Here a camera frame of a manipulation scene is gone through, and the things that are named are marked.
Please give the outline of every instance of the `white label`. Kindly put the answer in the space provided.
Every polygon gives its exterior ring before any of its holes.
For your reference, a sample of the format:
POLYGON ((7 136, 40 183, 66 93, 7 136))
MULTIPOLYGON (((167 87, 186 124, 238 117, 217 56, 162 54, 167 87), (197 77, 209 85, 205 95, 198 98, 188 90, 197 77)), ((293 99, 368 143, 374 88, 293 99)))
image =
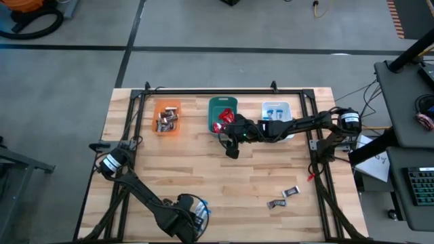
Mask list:
POLYGON ((113 172, 116 172, 117 171, 117 168, 113 165, 113 164, 111 164, 110 163, 110 161, 107 159, 107 158, 105 158, 104 160, 103 160, 103 162, 104 162, 104 164, 111 170, 111 171, 113 171, 113 172))
POLYGON ((430 168, 419 168, 420 171, 434 171, 434 167, 430 168))
POLYGON ((345 123, 348 123, 348 122, 359 122, 359 118, 346 118, 345 123))
POLYGON ((357 113, 347 113, 347 114, 342 115, 340 118, 345 119, 345 118, 349 118, 349 117, 358 118, 359 115, 357 113))
POLYGON ((118 162, 116 161, 116 159, 115 159, 114 157, 112 157, 111 155, 107 155, 107 159, 109 159, 110 162, 111 162, 111 163, 112 163, 116 168, 121 167, 121 164, 118 163, 118 162))

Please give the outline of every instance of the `gray floor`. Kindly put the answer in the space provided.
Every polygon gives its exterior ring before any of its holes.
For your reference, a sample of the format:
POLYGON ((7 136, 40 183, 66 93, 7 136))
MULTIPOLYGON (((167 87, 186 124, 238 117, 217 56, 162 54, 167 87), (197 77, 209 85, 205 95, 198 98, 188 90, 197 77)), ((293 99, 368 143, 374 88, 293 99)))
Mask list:
MULTIPOLYGON (((140 0, 82 0, 75 19, 36 41, 0 43, 126 45, 140 0)), ((29 29, 50 20, 41 18, 29 29)), ((0 27, 10 28, 0 8, 0 27)), ((321 19, 311 3, 241 0, 148 0, 136 46, 281 47, 403 50, 385 0, 336 0, 321 19)), ((87 145, 99 139, 123 52, 0 49, 0 135, 19 153, 57 165, 36 173, 11 242, 70 241, 92 168, 87 145)), ((394 56, 132 52, 122 87, 332 87, 335 98, 371 83, 373 65, 394 56)), ((359 92, 337 102, 361 110, 359 92)), ((390 125, 382 98, 366 125, 390 125)), ((432 243, 434 234, 387 219, 388 195, 365 193, 362 206, 371 237, 432 243)))

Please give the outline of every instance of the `white paper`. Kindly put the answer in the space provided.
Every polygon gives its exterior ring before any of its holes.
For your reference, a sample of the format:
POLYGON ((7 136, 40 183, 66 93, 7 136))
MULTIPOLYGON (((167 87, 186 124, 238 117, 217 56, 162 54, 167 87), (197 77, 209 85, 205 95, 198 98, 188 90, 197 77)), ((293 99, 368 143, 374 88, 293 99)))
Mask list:
MULTIPOLYGON (((356 148, 361 148, 371 141, 372 140, 366 136, 360 135, 357 139, 356 148)), ((387 182, 387 179, 389 178, 389 167, 390 162, 387 153, 382 152, 379 155, 376 155, 375 157, 356 165, 355 169, 376 179, 387 182)))

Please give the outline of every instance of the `plastic container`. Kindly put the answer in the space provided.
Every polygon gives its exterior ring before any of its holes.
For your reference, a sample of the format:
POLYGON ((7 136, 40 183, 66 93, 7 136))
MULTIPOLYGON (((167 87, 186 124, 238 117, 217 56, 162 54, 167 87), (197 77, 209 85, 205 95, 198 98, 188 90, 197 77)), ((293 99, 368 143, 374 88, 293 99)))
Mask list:
MULTIPOLYGON (((292 120, 291 106, 288 102, 263 102, 262 103, 262 120, 269 120, 268 111, 273 111, 273 120, 287 122, 292 120), (281 119, 277 118, 277 110, 282 111, 281 119)), ((289 140, 294 137, 294 134, 288 135, 284 140, 289 140)))
POLYGON ((214 136, 218 136, 217 133, 213 132, 213 123, 223 123, 221 119, 218 118, 226 108, 230 108, 234 114, 237 113, 238 100, 233 97, 215 97, 210 99, 208 104, 208 130, 214 136))
POLYGON ((177 136, 181 127, 181 101, 171 99, 160 99, 155 101, 154 117, 152 121, 152 130, 158 136, 177 136), (158 114, 165 112, 166 107, 176 107, 176 113, 178 114, 178 120, 175 121, 175 129, 168 132, 157 132, 157 120, 158 114))

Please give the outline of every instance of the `keyboard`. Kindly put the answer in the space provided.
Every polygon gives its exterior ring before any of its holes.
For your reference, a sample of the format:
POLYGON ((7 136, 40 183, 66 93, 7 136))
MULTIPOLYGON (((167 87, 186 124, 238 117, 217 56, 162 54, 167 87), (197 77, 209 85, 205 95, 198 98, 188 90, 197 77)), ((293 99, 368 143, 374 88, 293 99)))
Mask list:
POLYGON ((415 206, 434 206, 434 167, 404 170, 415 206))

